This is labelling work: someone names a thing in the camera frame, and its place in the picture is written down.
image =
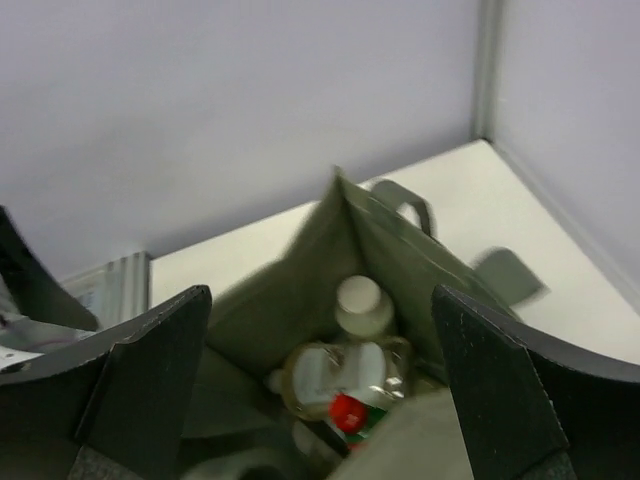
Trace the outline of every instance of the clear plastic bottle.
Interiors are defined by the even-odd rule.
[[[323,420],[339,393],[390,408],[407,394],[411,345],[400,337],[346,344],[310,343],[268,379],[286,407],[305,420]]]

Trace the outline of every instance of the white wall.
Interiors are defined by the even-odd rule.
[[[469,140],[478,0],[0,3],[0,203],[54,275]]]
[[[507,4],[496,143],[640,285],[640,2]]]

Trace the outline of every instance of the gray metal bracket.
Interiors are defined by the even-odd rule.
[[[476,54],[471,138],[493,141],[498,100],[498,70],[502,53],[506,0],[482,0]]]
[[[139,252],[72,277],[62,285],[98,317],[102,328],[109,328],[149,308],[149,264],[149,255]]]

